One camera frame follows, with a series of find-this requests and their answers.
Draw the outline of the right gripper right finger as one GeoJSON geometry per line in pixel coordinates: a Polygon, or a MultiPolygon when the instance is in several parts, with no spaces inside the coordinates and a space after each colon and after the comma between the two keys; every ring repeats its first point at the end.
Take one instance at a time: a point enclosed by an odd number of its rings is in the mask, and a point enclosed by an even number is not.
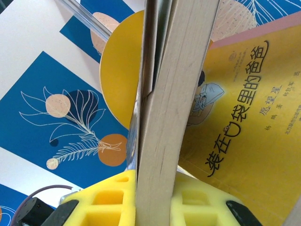
{"type": "Polygon", "coordinates": [[[237,197],[177,173],[170,226],[259,226],[259,220],[237,197]]]}

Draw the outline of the yellow cartoon book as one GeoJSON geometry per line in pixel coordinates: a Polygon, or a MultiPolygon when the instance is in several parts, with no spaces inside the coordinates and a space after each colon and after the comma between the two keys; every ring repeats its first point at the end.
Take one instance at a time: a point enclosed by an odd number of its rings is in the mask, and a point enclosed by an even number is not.
{"type": "Polygon", "coordinates": [[[179,164],[282,226],[301,195],[301,25],[208,51],[179,164]]]}

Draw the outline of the aluminium corner post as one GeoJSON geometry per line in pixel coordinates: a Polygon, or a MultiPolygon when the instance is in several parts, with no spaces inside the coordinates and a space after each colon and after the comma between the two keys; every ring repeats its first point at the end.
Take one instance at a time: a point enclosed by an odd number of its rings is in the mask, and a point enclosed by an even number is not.
{"type": "Polygon", "coordinates": [[[76,0],[56,1],[64,6],[68,11],[70,11],[73,16],[80,20],[87,28],[94,32],[104,42],[107,42],[109,40],[112,32],[76,0]]]}

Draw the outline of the black wolf eyes book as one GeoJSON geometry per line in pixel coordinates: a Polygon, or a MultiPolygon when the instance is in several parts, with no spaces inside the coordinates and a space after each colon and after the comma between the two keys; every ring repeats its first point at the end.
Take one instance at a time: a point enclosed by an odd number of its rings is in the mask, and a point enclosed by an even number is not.
{"type": "Polygon", "coordinates": [[[170,226],[180,148],[221,0],[145,0],[129,130],[135,226],[170,226]]]}

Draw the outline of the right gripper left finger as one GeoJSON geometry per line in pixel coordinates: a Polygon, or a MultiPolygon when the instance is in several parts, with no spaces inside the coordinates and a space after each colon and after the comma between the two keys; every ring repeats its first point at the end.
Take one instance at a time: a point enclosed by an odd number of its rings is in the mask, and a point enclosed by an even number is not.
{"type": "Polygon", "coordinates": [[[127,170],[64,200],[42,226],[135,226],[136,171],[127,170]]]}

